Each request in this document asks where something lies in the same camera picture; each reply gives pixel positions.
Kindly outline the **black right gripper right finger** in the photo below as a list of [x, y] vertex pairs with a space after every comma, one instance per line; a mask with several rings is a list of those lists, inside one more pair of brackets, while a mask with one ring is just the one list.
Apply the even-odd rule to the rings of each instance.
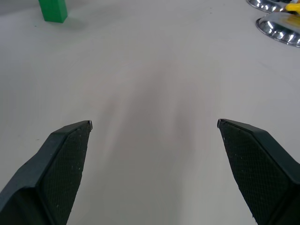
[[265, 130], [219, 119], [238, 188], [259, 225], [300, 223], [300, 164]]

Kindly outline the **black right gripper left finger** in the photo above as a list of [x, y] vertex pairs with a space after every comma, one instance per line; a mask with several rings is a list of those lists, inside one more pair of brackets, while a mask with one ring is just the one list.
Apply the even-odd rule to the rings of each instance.
[[2, 225], [65, 225], [79, 189], [92, 122], [52, 132], [0, 193]]

